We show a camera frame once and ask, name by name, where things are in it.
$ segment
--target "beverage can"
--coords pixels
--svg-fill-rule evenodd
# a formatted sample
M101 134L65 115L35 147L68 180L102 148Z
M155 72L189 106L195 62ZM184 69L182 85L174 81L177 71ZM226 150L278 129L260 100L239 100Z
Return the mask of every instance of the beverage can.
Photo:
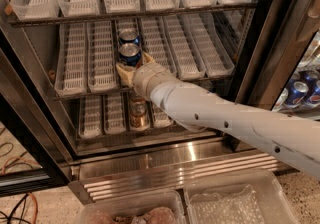
M134 130L145 130L149 127L149 116L145 99L134 91L129 92L129 120Z
M142 65L142 54L140 48L135 44L122 45L119 49L119 57L124 65L137 68Z
M276 104L274 105L272 111L279 111L282 108L282 104L286 101L287 98L288 98L288 90L287 88L284 88Z
M307 94L309 88L301 81L296 81L288 85L288 97L284 102L287 108L296 108L300 105L303 97Z
M316 81L309 92L304 97L303 102L309 107L317 107L320 105L320 80Z
M139 33L134 28L121 29L119 32L119 44L135 44L140 45Z

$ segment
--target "cable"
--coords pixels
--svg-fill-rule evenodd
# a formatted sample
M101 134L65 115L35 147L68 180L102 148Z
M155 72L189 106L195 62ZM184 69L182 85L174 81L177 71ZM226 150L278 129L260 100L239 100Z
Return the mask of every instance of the cable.
M21 161L23 161L24 163L28 163L28 164L31 164L31 165L39 165L39 164L38 164L37 162L35 162L35 161L27 160L27 159L22 158L22 157L14 156L14 157L10 157L10 158L3 164L1 174L5 174L5 173L6 173L6 167L7 167L7 165L8 165L8 162L11 161L11 160L13 160L13 159L15 159L15 160L17 160L17 161L21 160Z
M10 153L11 153L11 151L13 150L13 148L14 148L13 143L11 143L11 142L5 142L5 143L3 143L3 144L1 144L1 145L0 145L0 149L1 149L1 148L3 148L5 145L10 145L10 146L11 146L11 148L10 148L6 153L4 153L4 154L0 155L0 157L2 157L2 156L6 156L6 155L10 154Z

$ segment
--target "black cable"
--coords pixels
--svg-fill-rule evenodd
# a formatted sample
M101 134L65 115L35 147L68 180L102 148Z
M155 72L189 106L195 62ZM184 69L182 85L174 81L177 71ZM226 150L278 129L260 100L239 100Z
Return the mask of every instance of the black cable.
M1 145L0 145L0 149L1 149L1 148L3 148L5 145L10 145L10 146L11 146L11 148L10 148L10 149L9 149L9 151L7 151L6 153L4 153L4 154L0 155L0 157L2 157L2 156L6 156L6 155L10 154L10 153L11 153L11 151L13 150L13 148L14 148L13 143L11 143L11 142L5 142L5 143L3 143L3 144L1 144Z
M8 220L7 220L7 224L10 224L10 221L13 217L13 214L16 212L16 210L18 209L18 207L20 206L20 204L23 202L23 200L26 200L26 198L28 197L28 194L25 194L20 201L16 204L16 206L13 208L13 210L11 211L11 213L8 216Z

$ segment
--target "glass door fridge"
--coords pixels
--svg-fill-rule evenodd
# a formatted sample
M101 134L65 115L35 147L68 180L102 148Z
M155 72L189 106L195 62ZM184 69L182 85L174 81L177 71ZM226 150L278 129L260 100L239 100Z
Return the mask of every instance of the glass door fridge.
M54 164L58 173L49 176L60 177L84 204L178 189L186 180L233 170L286 169L220 131L186 130L125 86L115 64L136 65L147 52L183 81L260 107L251 88L272 63L267 50L297 3L0 0L1 56L15 77L5 66L1 71L20 97L6 101L21 107L2 112L1 121L30 111L20 119L43 130L42 136L24 127ZM6 90L1 83L2 95ZM267 98L271 105L276 97ZM46 161L35 159L44 167Z

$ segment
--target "speckled floor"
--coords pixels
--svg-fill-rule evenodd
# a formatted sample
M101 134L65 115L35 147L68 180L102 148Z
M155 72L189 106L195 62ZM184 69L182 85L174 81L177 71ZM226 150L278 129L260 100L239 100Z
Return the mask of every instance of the speckled floor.
M320 224L320 186L316 179L303 173L278 176L289 204L301 224ZM38 224L75 223L84 206L68 187L33 193L38 200ZM22 195L0 198L1 211L9 214ZM33 204L28 200L24 218L31 220Z

